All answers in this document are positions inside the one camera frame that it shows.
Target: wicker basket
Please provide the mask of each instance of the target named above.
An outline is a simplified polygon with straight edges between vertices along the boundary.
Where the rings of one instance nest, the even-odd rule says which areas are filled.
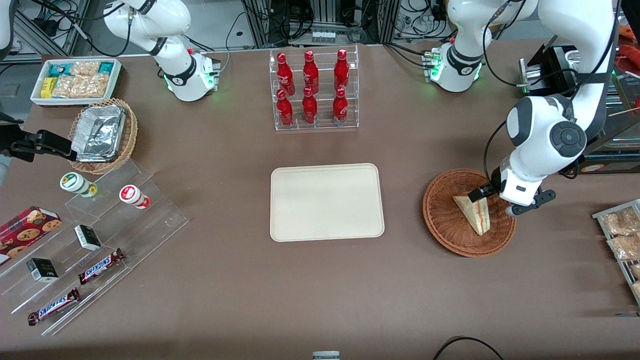
[[[483,173],[459,168],[438,175],[424,193],[424,221],[436,240],[456,254],[470,258],[493,255],[513,237],[516,219],[506,214],[510,204],[505,200],[498,196],[487,198],[491,228],[482,236],[473,230],[453,201],[454,196],[466,195],[484,184]]]
[[[129,107],[129,105],[127,105],[126,102],[119,99],[108,99],[105,101],[96,102],[95,104],[91,104],[88,106],[88,108],[108,105],[118,105],[127,111],[125,126],[124,129],[122,129],[122,139],[120,140],[120,155],[115,161],[112,161],[111,163],[81,163],[80,161],[69,161],[71,163],[71,166],[78,171],[88,172],[94,175],[102,175],[129,158],[129,156],[131,156],[131,153],[133,152],[133,148],[136,146],[136,136],[138,135],[138,120],[136,119],[136,114],[131,111],[131,108]],[[69,136],[67,137],[69,140],[73,140],[74,138],[74,134],[76,133],[76,126],[78,125],[79,119],[80,113],[78,114],[78,116],[76,116],[76,120],[74,121],[73,125],[71,125],[71,130],[69,131]]]

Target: plastic lid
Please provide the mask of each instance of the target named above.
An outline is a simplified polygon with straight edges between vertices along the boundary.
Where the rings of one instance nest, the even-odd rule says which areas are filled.
[[[77,172],[68,172],[60,179],[60,187],[66,191],[80,190],[84,185],[84,178]]]
[[[140,189],[135,185],[126,185],[120,190],[120,200],[131,204],[140,198]]]

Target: brown table surface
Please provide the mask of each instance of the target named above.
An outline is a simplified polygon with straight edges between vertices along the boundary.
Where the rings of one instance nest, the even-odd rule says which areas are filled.
[[[542,42],[496,41],[491,63],[515,79],[517,60]],[[557,199],[519,217],[504,250],[459,257],[431,237],[422,194],[443,171],[482,169],[489,135],[521,95],[486,70],[450,94],[382,46],[359,50],[360,128],[340,133],[276,133],[268,51],[233,53],[220,90],[194,103],[167,91],[151,57],[121,58],[119,94],[140,124],[133,158],[192,220],[53,337],[0,305],[0,357],[310,359],[335,349],[345,360],[430,359],[468,335],[506,359],[640,358],[640,319],[614,316],[637,308],[591,219],[640,197],[640,177],[551,176],[544,187]],[[77,112],[33,106],[26,129],[65,135]],[[490,168],[512,149],[502,132]],[[341,163],[380,170],[385,233],[273,241],[271,172]],[[0,221],[32,204],[58,209],[70,169],[53,156],[14,160]]]

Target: red cookie box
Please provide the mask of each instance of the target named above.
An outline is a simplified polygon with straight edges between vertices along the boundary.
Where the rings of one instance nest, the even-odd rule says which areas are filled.
[[[0,225],[0,265],[40,240],[62,224],[58,214],[30,206],[4,225]]]

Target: red bottle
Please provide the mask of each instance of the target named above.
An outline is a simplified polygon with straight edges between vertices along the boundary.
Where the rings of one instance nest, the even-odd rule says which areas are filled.
[[[305,67],[302,69],[305,76],[305,86],[309,86],[314,95],[320,91],[320,77],[318,74],[318,65],[314,61],[314,52],[305,51]]]
[[[291,107],[291,103],[287,99],[287,94],[284,92],[284,90],[278,89],[276,95],[278,96],[276,108],[278,108],[278,115],[280,116],[282,126],[293,126],[293,108]]]
[[[293,72],[289,64],[287,64],[287,57],[284,53],[278,53],[277,58],[280,88],[283,88],[288,96],[293,96],[296,93],[296,87],[293,85]]]
[[[336,126],[343,126],[347,122],[347,99],[344,97],[344,88],[339,88],[335,92],[333,100],[333,123]]]
[[[333,76],[335,81],[333,87],[337,91],[340,87],[347,88],[349,85],[349,63],[347,62],[347,51],[345,49],[338,50],[338,61],[333,68]]]
[[[305,87],[305,98],[302,99],[302,108],[305,110],[305,121],[307,124],[315,124],[318,115],[318,103],[314,97],[313,90],[311,90],[309,86]]]

